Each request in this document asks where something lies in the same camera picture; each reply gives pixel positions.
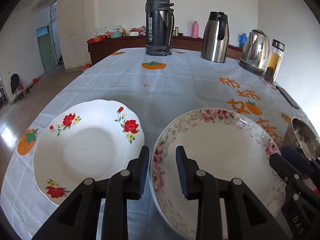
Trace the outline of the red flower white plate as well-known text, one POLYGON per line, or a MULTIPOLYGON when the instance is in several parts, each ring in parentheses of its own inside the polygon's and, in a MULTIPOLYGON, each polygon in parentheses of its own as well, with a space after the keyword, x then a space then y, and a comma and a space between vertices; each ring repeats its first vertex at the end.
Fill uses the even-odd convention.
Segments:
POLYGON ((139 117, 123 103, 79 103, 40 135, 33 156, 35 183, 59 206, 84 179, 103 180, 125 169, 143 145, 139 117))

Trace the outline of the black smartphone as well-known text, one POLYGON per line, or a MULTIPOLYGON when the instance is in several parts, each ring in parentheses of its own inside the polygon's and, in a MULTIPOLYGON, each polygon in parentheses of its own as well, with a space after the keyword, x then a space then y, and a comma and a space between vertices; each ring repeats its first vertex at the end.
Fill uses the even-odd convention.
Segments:
POLYGON ((291 95, 283 88, 280 86, 276 86, 276 89, 279 90, 281 95, 287 100, 287 102, 295 109, 300 109, 298 103, 291 97, 291 95))

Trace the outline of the stainless electric kettle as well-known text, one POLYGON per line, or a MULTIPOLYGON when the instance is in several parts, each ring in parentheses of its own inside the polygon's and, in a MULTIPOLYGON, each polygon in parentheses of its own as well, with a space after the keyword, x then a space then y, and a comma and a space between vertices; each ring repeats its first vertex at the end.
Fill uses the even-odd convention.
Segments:
POLYGON ((254 29, 249 33, 244 45, 239 66, 257 76, 262 76, 266 69, 269 52, 268 37, 263 31, 254 29))

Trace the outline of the dark wooden sideboard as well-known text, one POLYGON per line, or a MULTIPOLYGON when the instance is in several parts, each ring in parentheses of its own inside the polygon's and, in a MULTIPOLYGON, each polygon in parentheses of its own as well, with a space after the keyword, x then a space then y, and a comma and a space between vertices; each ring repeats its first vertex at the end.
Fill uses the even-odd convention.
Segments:
MULTIPOLYGON (((107 38, 104 41, 90 43, 87 46, 91 57, 91 64, 95 65, 118 50, 126 48, 145 48, 145 44, 146 38, 144 36, 128 36, 115 39, 107 38)), ((172 49, 201 51, 202 44, 202 38, 174 36, 171 39, 172 49)))

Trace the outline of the blue thermos jug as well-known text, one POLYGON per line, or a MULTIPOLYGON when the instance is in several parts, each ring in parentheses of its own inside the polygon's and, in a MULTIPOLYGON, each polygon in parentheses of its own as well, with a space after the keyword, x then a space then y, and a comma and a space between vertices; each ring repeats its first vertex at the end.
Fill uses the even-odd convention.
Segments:
POLYGON ((245 43, 247 41, 247 34, 243 33, 243 34, 239 35, 238 41, 239 41, 239 48, 243 49, 244 45, 245 45, 245 43))

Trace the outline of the pink floral rimmed plate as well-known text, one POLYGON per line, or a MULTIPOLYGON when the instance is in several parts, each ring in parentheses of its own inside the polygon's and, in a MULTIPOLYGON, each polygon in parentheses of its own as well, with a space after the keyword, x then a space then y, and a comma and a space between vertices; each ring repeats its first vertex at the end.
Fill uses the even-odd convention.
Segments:
POLYGON ((176 148, 217 179, 242 179, 273 216, 285 200, 285 183, 270 167, 273 138, 249 118, 224 109, 197 109, 172 120, 151 156, 150 188, 164 221, 184 239, 195 239, 197 201, 185 199, 176 166, 176 148))

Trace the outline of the pink thermos bottle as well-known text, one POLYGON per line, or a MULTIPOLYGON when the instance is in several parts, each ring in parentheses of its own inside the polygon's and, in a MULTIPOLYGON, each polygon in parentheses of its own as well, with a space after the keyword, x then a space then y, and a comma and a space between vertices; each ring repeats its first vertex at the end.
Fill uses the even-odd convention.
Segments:
POLYGON ((191 36, 192 38, 198 38, 198 34, 199 34, 199 24, 197 21, 194 21, 192 24, 191 36))

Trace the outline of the black chair with red items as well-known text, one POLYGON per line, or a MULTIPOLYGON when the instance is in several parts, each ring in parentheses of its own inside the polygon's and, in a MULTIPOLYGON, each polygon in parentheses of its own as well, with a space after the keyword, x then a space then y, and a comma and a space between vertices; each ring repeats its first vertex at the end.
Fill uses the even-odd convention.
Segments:
POLYGON ((21 100, 26 94, 30 92, 29 88, 24 88, 22 81, 18 74, 13 74, 10 78, 11 92, 15 95, 14 103, 21 100))

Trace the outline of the glass tea bottle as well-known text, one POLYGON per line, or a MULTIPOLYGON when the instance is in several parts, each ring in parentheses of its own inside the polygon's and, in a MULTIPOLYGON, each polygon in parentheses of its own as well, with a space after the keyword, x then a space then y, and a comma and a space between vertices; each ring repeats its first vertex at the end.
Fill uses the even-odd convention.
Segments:
POLYGON ((283 59, 284 50, 285 44, 276 39, 272 40, 271 52, 269 54, 266 69, 261 79, 264 84, 268 86, 274 85, 283 59))

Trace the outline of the black large thermos flask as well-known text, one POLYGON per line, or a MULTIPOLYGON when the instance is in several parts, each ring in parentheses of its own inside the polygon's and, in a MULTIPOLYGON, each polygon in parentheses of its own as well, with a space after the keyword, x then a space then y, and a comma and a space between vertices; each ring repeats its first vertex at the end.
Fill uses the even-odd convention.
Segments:
POLYGON ((171 52, 174 31, 174 3, 170 0, 146 0, 145 52, 153 56, 167 56, 171 52))

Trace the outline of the white orange bucket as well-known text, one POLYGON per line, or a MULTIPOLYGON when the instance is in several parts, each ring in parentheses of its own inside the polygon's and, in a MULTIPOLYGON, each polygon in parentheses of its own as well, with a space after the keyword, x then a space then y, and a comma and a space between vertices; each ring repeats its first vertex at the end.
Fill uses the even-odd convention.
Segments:
POLYGON ((92 65, 89 63, 89 64, 86 64, 86 65, 82 66, 81 69, 82 69, 83 72, 85 72, 85 71, 87 71, 89 68, 91 68, 91 66, 92 66, 92 65))

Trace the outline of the persimmon print tablecloth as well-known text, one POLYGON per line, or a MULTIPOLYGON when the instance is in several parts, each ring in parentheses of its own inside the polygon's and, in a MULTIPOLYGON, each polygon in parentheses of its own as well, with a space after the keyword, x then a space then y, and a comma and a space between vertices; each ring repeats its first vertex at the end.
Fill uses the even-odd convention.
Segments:
MULTIPOLYGON (((153 61, 144 49, 124 49, 109 56, 77 77, 46 107, 35 114, 27 128, 41 134, 53 119, 81 102, 95 99, 119 101, 139 117, 145 144, 153 147, 161 131, 177 116, 199 108, 233 109, 244 103, 240 90, 252 90, 263 114, 260 121, 274 137, 286 130, 281 113, 308 117, 294 109, 276 89, 264 85, 259 77, 242 69, 236 60, 219 64, 204 60, 199 52, 186 50, 159 57, 164 69, 147 70, 142 64, 153 61)), ((31 239, 56 207, 37 188, 33 175, 33 152, 13 153, 4 176, 1 207, 21 239, 31 239)))

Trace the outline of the teal basin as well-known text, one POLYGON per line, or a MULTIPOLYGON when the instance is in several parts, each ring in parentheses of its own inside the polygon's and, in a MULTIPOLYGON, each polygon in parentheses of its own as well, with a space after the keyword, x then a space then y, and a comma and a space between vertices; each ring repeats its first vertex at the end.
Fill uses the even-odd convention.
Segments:
POLYGON ((111 33, 110 34, 110 38, 111 39, 114 39, 114 38, 120 38, 123 36, 123 33, 122 32, 116 32, 116 33, 111 33))

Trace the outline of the stainless steel bowl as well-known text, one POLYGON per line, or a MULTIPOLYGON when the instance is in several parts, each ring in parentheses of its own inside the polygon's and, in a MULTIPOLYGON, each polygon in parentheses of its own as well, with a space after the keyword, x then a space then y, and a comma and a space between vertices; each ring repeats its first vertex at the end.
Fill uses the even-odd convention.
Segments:
POLYGON ((281 150, 289 147, 310 159, 319 157, 319 137, 299 118, 292 118, 283 137, 281 150))

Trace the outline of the mesh food cover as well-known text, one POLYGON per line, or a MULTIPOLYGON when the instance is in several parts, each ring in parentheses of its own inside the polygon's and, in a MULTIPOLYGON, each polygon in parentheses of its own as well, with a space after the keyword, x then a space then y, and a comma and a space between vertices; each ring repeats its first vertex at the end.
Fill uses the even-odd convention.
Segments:
POLYGON ((122 33, 124 31, 124 27, 122 25, 111 25, 105 26, 102 29, 98 29, 93 31, 91 38, 99 37, 99 36, 109 36, 112 33, 122 33))

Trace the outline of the green door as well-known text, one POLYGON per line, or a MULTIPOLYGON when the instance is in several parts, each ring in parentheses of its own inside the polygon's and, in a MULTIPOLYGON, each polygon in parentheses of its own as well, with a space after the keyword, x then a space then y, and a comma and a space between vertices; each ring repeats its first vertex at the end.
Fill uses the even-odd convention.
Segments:
POLYGON ((41 62, 44 72, 48 73, 57 66, 50 26, 47 25, 39 28, 36 30, 36 32, 41 62))

